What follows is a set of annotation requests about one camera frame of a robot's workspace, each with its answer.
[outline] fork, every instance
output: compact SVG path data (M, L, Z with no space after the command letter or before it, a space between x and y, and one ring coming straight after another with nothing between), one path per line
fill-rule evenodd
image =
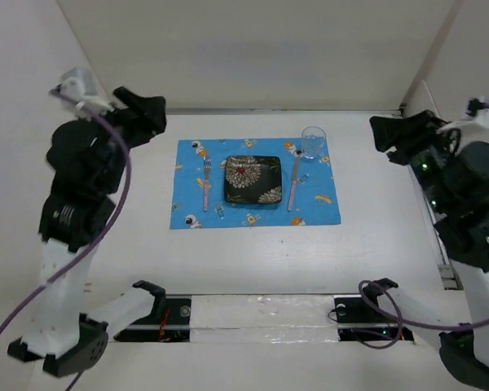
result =
M210 169L212 168L212 163L210 161L210 156L205 156L203 161L203 166L205 167L205 183L203 185L203 210L206 212L209 210L209 187L210 187Z

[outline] white wall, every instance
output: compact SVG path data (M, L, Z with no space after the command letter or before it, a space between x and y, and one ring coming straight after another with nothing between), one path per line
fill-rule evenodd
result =
M54 0L0 0L0 322L37 280L37 226L52 175L44 155L70 119L47 91L78 65L87 62ZM0 340L0 390L27 387L32 367L6 356L27 317Z
M108 90L170 108L396 110L454 0L58 0Z
M409 101L407 114L438 110L457 120L469 97L489 101L489 0L465 0L424 80ZM489 133L467 138L489 142Z

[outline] cartoon pattern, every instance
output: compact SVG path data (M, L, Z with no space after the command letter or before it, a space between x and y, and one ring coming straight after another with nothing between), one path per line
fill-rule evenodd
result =
M319 159L302 159L293 211L288 212L295 152L299 138L182 140L178 143L171 202L171 229L231 228L238 226L320 226L341 223L331 162L325 145ZM214 163L210 172L209 211L203 212L203 156ZM279 204L229 204L223 197L226 159L235 155L278 156L283 174L281 188L262 195ZM253 170L226 173L242 187L257 181Z

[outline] knife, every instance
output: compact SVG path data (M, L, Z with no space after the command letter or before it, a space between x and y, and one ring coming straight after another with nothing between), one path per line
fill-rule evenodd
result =
M288 211L291 212L293 208L293 199L295 198L295 188L297 187L297 172L299 171L299 164L301 163L301 153L297 151L297 159L292 170L292 189L290 190L290 199L288 201Z

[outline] pink handle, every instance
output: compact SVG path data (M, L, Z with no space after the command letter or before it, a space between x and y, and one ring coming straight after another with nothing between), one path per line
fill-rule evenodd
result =
M209 210L209 181L205 181L205 184L203 185L203 210L206 212Z
M297 182L292 182L292 190L290 190L290 200L288 201L288 211L291 212L293 208L293 199L295 198L295 188L297 187Z

